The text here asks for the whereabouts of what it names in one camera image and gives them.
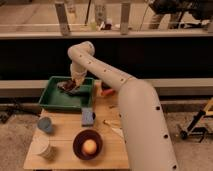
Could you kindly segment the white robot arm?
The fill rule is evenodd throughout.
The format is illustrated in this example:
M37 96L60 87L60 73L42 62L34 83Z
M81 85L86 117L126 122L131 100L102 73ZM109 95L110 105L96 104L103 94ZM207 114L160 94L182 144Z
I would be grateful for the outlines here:
M94 57L89 41L68 49L71 77L83 82L91 72L118 92L118 110L131 171L180 171L155 88Z

